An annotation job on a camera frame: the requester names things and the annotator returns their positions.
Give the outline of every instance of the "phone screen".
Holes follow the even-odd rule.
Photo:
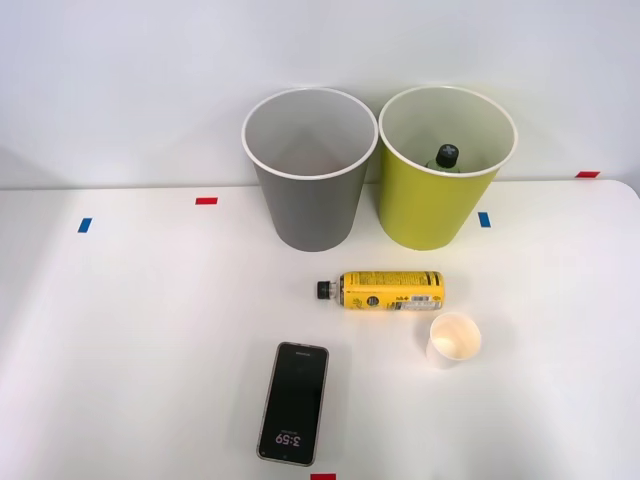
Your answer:
[[[278,346],[258,456],[305,466],[313,463],[328,360],[325,348]]]

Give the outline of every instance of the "table surface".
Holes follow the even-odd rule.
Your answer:
[[[255,187],[0,192],[0,478],[640,478],[636,194],[494,183],[429,252],[385,235],[375,196],[344,243],[304,253]],[[427,269],[483,334],[451,370],[425,361],[433,312],[314,296]],[[331,353],[310,468],[255,453],[282,341]]]

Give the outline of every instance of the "paper cup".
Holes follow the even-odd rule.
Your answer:
[[[427,360],[437,368],[450,368],[480,351],[478,326],[462,313],[445,313],[431,324]]]
[[[400,245],[430,250],[447,245],[500,167],[518,133],[493,100],[458,87],[418,87],[382,109],[380,223]],[[454,174],[428,169],[444,144],[458,147]]]
[[[282,92],[249,113],[242,144],[284,242],[317,252],[347,238],[377,141],[371,110],[328,88]]]

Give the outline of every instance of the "plastic bottle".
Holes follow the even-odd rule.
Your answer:
[[[318,282],[317,296],[357,310],[439,310],[444,278],[439,272],[347,272],[337,282]]]
[[[456,166],[459,154],[458,147],[445,143],[438,150],[436,158],[427,163],[426,167],[439,172],[460,173],[460,169]]]

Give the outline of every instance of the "black bottle cap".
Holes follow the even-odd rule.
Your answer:
[[[330,286],[331,286],[331,282],[318,282],[318,298],[320,300],[331,299],[331,294],[329,292]]]
[[[443,168],[453,168],[456,166],[459,153],[458,147],[451,145],[450,143],[445,143],[440,147],[440,150],[438,150],[436,163]]]

